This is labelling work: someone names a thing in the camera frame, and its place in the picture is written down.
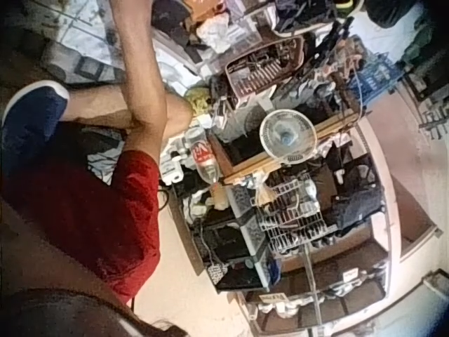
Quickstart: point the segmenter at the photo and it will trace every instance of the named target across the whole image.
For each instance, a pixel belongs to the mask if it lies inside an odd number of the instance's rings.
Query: person
[[[93,272],[123,304],[137,294],[159,262],[161,147],[188,127],[192,109],[163,86],[151,38],[152,0],[110,0],[110,4],[123,50],[125,94],[119,86],[69,93],[54,81],[38,81],[18,91],[2,118],[1,193],[25,225],[34,228],[31,232],[57,248],[53,253],[61,251]],[[46,148],[60,121],[130,129],[110,186],[86,168],[48,155]],[[2,230],[21,222],[8,221],[2,219]],[[10,268],[33,269],[41,262],[39,252],[29,256],[34,262],[28,264],[7,248],[3,253],[18,262]],[[72,268],[68,279],[70,272],[62,273],[70,270],[61,265],[64,258],[54,259],[59,260],[52,265],[51,259],[43,258],[48,262],[45,272],[33,269],[37,274],[28,280],[33,282],[23,287],[17,285],[25,280],[13,272],[14,284],[6,282],[3,290],[53,287],[97,295],[100,285],[92,285],[95,290],[73,284],[85,281],[85,272],[76,270],[79,266]]]

